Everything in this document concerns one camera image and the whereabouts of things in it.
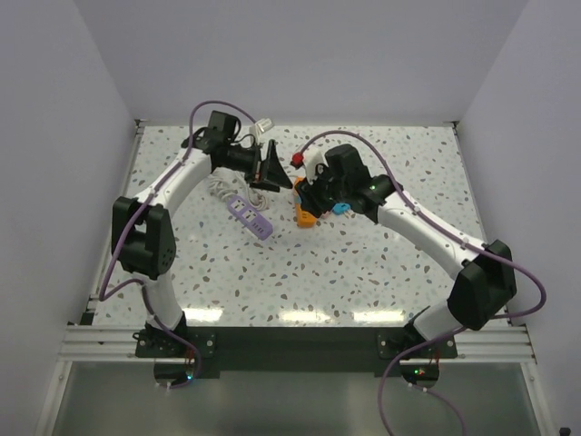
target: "black mounting plate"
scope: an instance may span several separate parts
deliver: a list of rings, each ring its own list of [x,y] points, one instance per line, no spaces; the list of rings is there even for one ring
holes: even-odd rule
[[[202,378],[218,378],[222,371],[372,372],[380,376],[400,352],[390,344],[401,337],[401,331],[399,327],[187,327],[185,336],[202,354]],[[184,357],[184,348],[177,342],[149,343],[142,333],[134,335],[137,357]],[[453,338],[410,357],[429,359],[436,350],[441,360],[458,357]],[[399,367],[390,374],[399,375]]]

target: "orange toy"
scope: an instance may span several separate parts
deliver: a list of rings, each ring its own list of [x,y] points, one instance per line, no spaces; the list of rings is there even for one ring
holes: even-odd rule
[[[296,186],[303,177],[298,177],[294,185]],[[297,225],[303,228],[312,227],[317,223],[317,218],[315,218],[311,213],[305,212],[300,208],[300,197],[295,189],[292,190],[294,193],[294,207],[297,211]]]

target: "power strip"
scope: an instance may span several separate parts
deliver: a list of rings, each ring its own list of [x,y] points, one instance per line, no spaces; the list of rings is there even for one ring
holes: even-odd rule
[[[233,195],[226,203],[226,207],[244,227],[251,231],[261,241],[272,234],[272,224],[264,218],[248,201],[239,195]]]

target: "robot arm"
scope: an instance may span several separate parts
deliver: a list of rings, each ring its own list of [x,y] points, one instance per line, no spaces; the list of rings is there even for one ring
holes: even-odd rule
[[[293,157],[293,165],[304,167],[306,178],[297,184],[301,208],[319,217],[336,203],[348,203],[355,213],[365,214],[374,223],[388,227],[432,257],[454,280],[449,297],[426,308],[404,328],[398,347],[413,345],[439,337],[462,326],[481,329],[516,293],[511,268],[486,256],[471,252],[470,243],[511,259],[508,247],[501,241],[488,245],[438,218],[403,193],[415,208],[410,209],[399,196],[391,179],[385,175],[371,177],[357,150],[349,144],[328,150],[324,157],[318,150]],[[418,215],[421,211],[438,225],[456,235],[462,244],[429,226]]]
[[[152,309],[148,310],[147,322],[155,329],[162,327],[153,313],[171,331],[184,323],[171,279],[176,254],[172,217],[196,185],[215,168],[225,167],[243,172],[246,182],[254,188],[279,191],[281,187],[292,187],[279,162],[276,144],[269,142],[267,158],[262,160],[259,145],[242,148],[234,143],[239,126],[238,118],[212,112],[208,126],[194,138],[190,151],[185,140],[174,163],[151,185],[134,198],[118,198],[113,205],[112,250],[118,243],[123,244],[119,255],[123,269],[146,285]],[[122,240],[128,222],[146,203],[147,207]]]

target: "terrazzo surface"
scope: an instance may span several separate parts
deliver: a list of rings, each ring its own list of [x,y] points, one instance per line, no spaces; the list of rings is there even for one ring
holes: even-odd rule
[[[267,139],[289,175],[292,154],[314,134],[336,126],[277,126]],[[341,127],[368,138],[399,182],[425,207],[466,233],[482,238],[468,180],[449,127]],[[148,126],[132,169],[128,195],[140,192],[173,160],[187,136],[183,126]],[[372,174],[377,159],[349,137],[320,140],[359,148]],[[223,171],[243,195],[240,183]],[[311,229],[296,224],[291,191],[267,193],[263,212],[274,232],[259,241],[244,231],[203,181],[172,223],[177,258],[172,267],[178,303],[190,325],[353,326],[403,325],[427,305],[447,298],[452,281],[418,247],[368,218],[331,215]],[[129,275],[118,265],[111,286]],[[97,325],[138,325],[145,312],[136,287],[95,311]],[[501,325],[501,320],[492,323]]]

